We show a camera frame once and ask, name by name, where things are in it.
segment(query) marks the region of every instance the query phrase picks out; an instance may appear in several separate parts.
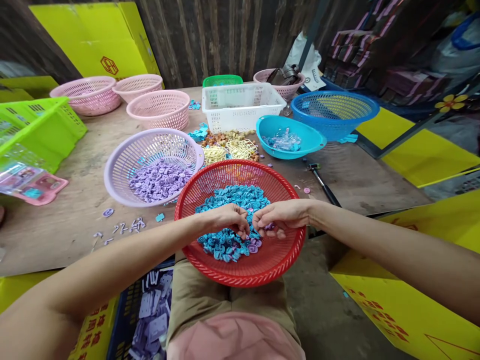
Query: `yellow flower decoration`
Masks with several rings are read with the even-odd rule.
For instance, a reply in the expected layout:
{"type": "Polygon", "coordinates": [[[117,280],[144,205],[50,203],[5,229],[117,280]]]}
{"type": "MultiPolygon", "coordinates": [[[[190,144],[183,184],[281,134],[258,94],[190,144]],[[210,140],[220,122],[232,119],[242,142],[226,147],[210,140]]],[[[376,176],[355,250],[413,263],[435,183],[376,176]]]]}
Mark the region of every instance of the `yellow flower decoration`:
{"type": "Polygon", "coordinates": [[[462,101],[465,101],[469,98],[468,95],[460,95],[455,97],[454,95],[447,95],[443,98],[443,101],[437,102],[435,107],[440,109],[441,113],[448,113],[450,109],[458,110],[465,106],[462,101]]]}

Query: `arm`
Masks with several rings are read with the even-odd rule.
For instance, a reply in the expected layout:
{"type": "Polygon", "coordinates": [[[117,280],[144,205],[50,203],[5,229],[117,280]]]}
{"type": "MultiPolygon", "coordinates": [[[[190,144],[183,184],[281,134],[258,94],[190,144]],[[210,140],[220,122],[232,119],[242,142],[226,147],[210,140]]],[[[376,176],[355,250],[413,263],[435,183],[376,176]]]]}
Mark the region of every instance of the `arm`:
{"type": "Polygon", "coordinates": [[[66,359],[82,322],[199,236],[231,228],[245,238],[247,212],[229,204],[129,236],[40,282],[0,315],[6,359],[66,359]]]}
{"type": "Polygon", "coordinates": [[[255,213],[256,229],[270,222],[278,226],[266,235],[279,239],[285,228],[310,224],[322,229],[480,326],[480,254],[474,251],[319,200],[276,202],[255,213]]]}

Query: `wooden table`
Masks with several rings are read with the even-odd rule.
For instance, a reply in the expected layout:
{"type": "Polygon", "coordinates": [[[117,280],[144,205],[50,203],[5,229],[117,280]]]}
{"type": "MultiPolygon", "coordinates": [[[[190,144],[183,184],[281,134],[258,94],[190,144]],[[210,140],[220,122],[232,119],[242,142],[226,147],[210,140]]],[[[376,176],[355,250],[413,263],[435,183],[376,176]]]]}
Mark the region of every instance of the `wooden table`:
{"type": "MultiPolygon", "coordinates": [[[[202,88],[183,89],[191,99],[201,101],[202,88]]],[[[164,223],[173,221],[175,204],[151,208],[126,207],[113,200],[104,186],[104,167],[113,150],[125,139],[142,130],[131,119],[125,104],[117,110],[95,118],[85,118],[88,133],[80,140],[71,155],[57,172],[70,184],[51,204],[36,207],[13,197],[3,197],[0,204],[7,208],[7,218],[0,229],[0,246],[6,255],[0,262],[0,276],[62,268],[88,255],[104,241],[128,236],[115,225],[142,217],[146,229],[159,226],[155,217],[164,213],[164,223]],[[114,214],[105,218],[102,213],[113,208],[114,214]],[[103,233],[103,238],[93,235],[103,233]]],[[[206,117],[201,110],[190,110],[190,123],[185,132],[199,128],[206,117]]],[[[301,198],[328,201],[308,163],[320,163],[320,175],[335,193],[341,205],[363,215],[407,209],[429,204],[423,192],[403,179],[381,161],[376,161],[355,144],[333,143],[307,156],[308,161],[279,160],[265,154],[262,162],[272,163],[295,188],[301,198]],[[306,195],[304,188],[310,188],[306,195]]]]}

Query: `blue plastic basket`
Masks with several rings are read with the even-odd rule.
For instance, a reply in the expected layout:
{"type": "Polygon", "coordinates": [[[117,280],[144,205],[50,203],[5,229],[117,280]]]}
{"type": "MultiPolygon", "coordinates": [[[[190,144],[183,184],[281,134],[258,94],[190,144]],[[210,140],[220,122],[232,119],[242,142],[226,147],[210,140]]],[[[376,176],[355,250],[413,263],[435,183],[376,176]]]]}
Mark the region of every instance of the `blue plastic basket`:
{"type": "Polygon", "coordinates": [[[329,142],[349,135],[373,119],[379,105],[368,97],[345,91],[313,91],[291,102],[293,118],[321,132],[329,142]]]}
{"type": "MultiPolygon", "coordinates": [[[[155,269],[165,269],[173,265],[175,265],[174,255],[156,266],[155,269]]],[[[135,281],[120,294],[106,360],[132,359],[128,352],[139,320],[142,278],[135,281]]]]}
{"type": "Polygon", "coordinates": [[[327,139],[314,128],[288,117],[277,115],[265,115],[256,122],[256,134],[260,139],[263,150],[274,158],[291,160],[298,159],[304,155],[314,153],[327,144],[327,139]],[[278,150],[269,146],[262,136],[273,137],[279,129],[289,128],[291,133],[296,133],[301,139],[299,151],[278,150]]]}

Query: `white plastic basket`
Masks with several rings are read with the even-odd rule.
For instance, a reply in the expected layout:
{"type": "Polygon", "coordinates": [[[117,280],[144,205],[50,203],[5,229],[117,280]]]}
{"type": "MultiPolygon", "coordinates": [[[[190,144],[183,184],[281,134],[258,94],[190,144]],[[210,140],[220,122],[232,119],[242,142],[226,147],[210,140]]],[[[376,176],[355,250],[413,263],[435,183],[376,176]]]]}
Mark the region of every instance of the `white plastic basket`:
{"type": "Polygon", "coordinates": [[[287,106],[267,82],[204,87],[201,99],[202,111],[214,134],[255,130],[260,117],[278,115],[287,106]]]}

